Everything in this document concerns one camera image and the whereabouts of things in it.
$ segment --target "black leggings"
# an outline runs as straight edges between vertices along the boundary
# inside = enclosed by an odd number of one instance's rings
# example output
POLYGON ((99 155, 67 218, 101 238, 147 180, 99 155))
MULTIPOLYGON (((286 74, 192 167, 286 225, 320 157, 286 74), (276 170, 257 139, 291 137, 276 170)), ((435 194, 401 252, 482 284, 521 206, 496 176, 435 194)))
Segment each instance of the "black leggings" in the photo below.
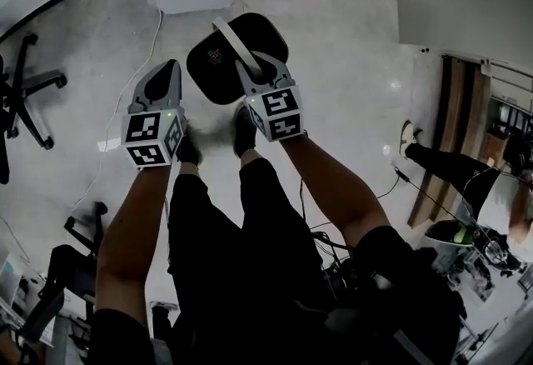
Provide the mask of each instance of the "black leggings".
POLYGON ((203 355, 242 350, 258 332, 269 339, 290 332, 280 311, 296 302, 320 309, 327 298, 311 231, 273 166, 259 158, 239 174, 242 229, 211 203, 199 177, 178 176, 172 194, 169 273, 181 309, 175 331, 203 355), (183 334, 187 326, 192 336, 183 334))
POLYGON ((472 207, 477 218, 500 170, 460 153, 441 152, 420 144, 411 144, 406 156, 426 171, 449 182, 472 207))

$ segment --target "person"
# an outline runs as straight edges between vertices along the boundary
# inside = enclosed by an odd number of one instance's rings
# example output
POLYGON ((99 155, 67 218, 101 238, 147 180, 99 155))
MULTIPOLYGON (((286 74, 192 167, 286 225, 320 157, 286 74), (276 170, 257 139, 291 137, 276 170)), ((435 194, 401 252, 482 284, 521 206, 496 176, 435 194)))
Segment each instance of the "person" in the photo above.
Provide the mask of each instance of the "person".
MULTIPOLYGON (((525 171, 519 179, 460 153, 423 147, 416 140, 415 132, 413 124, 406 121, 401 130, 400 154, 451 183, 482 227, 506 237, 514 256, 533 262, 531 173, 525 171)), ((460 241, 457 237, 468 236, 461 223, 446 223, 449 227, 442 227, 442 232, 449 232, 449 228, 456 241, 460 241)))
MULTIPOLYGON (((168 342, 173 361, 331 360, 336 350, 321 312, 329 288, 311 231, 289 202, 274 167, 256 151, 256 127, 244 106, 233 124, 233 150, 241 161, 242 228, 211 203, 198 169, 202 155, 189 134, 177 150, 181 168, 168 223, 168 272, 181 310, 168 342)), ((383 363, 403 357, 404 363, 450 363, 460 310, 443 278, 416 259, 356 174, 307 135, 280 143, 317 206, 351 248, 361 280, 379 275, 388 282, 382 297, 373 298, 367 321, 379 323, 390 336, 391 347, 376 346, 376 358, 383 363), (406 340, 402 345, 396 341, 400 335, 406 340)), ((154 363, 144 287, 170 169, 140 171, 105 234, 89 363, 154 363)), ((349 347, 353 355, 365 346, 354 339, 349 347)))

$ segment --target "black chair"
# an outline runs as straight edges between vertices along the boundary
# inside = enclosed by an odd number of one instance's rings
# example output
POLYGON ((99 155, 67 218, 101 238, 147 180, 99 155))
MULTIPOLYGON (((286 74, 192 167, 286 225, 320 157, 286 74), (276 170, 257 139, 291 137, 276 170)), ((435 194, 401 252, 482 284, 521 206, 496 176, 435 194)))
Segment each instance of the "black chair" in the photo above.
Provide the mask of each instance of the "black chair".
POLYGON ((32 118, 27 112, 24 100, 30 95, 49 87, 56 85, 58 88, 63 88, 67 85, 67 78, 59 71, 43 73, 28 79, 23 79, 24 63, 26 62, 26 52, 30 45, 35 45, 37 42, 37 35, 30 34, 22 40, 20 53, 18 54, 17 66, 15 67, 15 74, 13 76, 12 86, 7 84, 9 76, 3 72, 3 60, 0 57, 0 98, 2 99, 2 108, 0 108, 0 183, 7 184, 9 181, 9 164, 7 162, 6 145, 3 134, 7 134, 7 138, 15 138, 18 135, 16 127, 17 115, 21 121, 26 125, 29 132, 33 135, 39 146, 47 150, 53 148, 53 140, 51 137, 42 138, 33 123, 32 118), (23 81, 27 84, 33 84, 31 87, 22 87, 23 81))
MULTIPOLYGON (((90 326, 94 314, 97 254, 103 238, 102 215, 106 212, 107 207, 104 203, 95 203, 96 230, 93 240, 74 230, 76 220, 73 217, 67 220, 65 228, 89 248, 90 253, 87 256, 83 255, 70 245, 60 245, 52 250, 47 281, 39 293, 41 300, 27 317, 22 328, 17 331, 17 343, 20 337, 28 343, 39 341, 44 329, 61 311, 65 301, 65 289, 85 300, 86 318, 80 321, 90 326)), ((19 347, 21 352, 29 354, 27 345, 19 347)))

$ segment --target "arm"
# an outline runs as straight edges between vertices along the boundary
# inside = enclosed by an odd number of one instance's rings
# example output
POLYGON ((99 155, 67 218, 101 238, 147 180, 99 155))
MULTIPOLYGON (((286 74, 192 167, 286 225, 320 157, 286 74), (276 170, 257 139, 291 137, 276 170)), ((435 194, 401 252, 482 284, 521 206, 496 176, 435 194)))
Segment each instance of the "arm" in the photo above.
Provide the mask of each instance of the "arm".
POLYGON ((509 235, 518 243, 524 242, 531 228, 531 220, 526 215, 530 202, 530 181, 528 174, 526 182, 518 186, 515 198, 511 205, 511 217, 509 218, 509 235))
POLYGON ((355 247, 372 229, 390 226, 376 195, 356 174, 319 148, 307 136, 281 145, 306 183, 316 205, 355 247))
POLYGON ((98 253, 97 310, 126 313, 147 326, 144 284, 156 249, 170 166, 142 170, 98 253))

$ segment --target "white tile floor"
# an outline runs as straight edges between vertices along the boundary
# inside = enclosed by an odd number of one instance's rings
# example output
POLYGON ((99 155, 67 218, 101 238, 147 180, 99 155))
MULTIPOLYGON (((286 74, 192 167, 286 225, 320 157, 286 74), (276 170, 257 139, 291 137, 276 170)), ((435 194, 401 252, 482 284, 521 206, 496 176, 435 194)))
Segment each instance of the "white tile floor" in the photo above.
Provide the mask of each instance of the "white tile floor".
MULTIPOLYGON (((398 44, 396 0, 303 6, 282 0, 246 0, 244 8, 268 16, 285 38, 290 49, 288 67, 301 89, 306 128, 318 144, 360 175, 378 195, 396 180, 392 163, 400 165, 414 183, 421 182, 423 170, 398 157, 399 136, 409 118, 425 130, 426 141, 431 141, 441 57, 433 50, 421 53, 416 47, 398 44), (390 148, 388 156, 384 148, 390 148)), ((165 16, 147 70, 168 58, 185 67, 188 51, 212 30, 211 20, 219 13, 165 16)), ((110 210, 108 223, 136 175, 123 151, 99 153, 97 142, 104 140, 123 85, 147 57, 157 21, 157 10, 143 0, 67 0, 0 46, 6 64, 13 68, 22 35, 35 32, 39 41, 29 53, 28 68, 35 73, 61 68, 68 77, 64 89, 49 88, 30 100, 50 127, 55 148, 41 149, 21 126, 20 136, 7 141, 11 181, 0 186, 0 216, 11 223, 38 271, 46 271, 50 251, 58 244, 70 242, 84 251, 67 238, 62 226, 97 174, 100 158, 102 173, 76 210, 78 215, 92 209, 92 201, 101 200, 110 210)), ((240 223, 239 163, 232 154, 229 135, 234 107, 209 102, 187 70, 183 74, 183 104, 202 133, 202 177, 212 201, 240 223)), ((117 136, 134 84, 124 94, 110 138, 117 136)), ((272 161, 287 195, 300 209, 300 180, 280 146, 259 138, 257 149, 272 161)), ((177 169, 175 164, 172 179, 177 169)), ((381 200, 391 223, 405 237, 410 235, 406 221, 416 194, 413 187, 400 182, 381 200)), ((308 194, 306 210, 310 226, 326 221, 308 194)), ((324 229, 334 241, 341 240, 333 227, 324 229)), ((0 231, 2 239, 12 244, 2 225, 0 231)), ((205 252, 198 248, 198 253, 205 252)), ((164 224, 148 278, 147 300, 176 301, 167 274, 164 224)), ((75 298, 67 305, 81 312, 80 306, 75 298)))

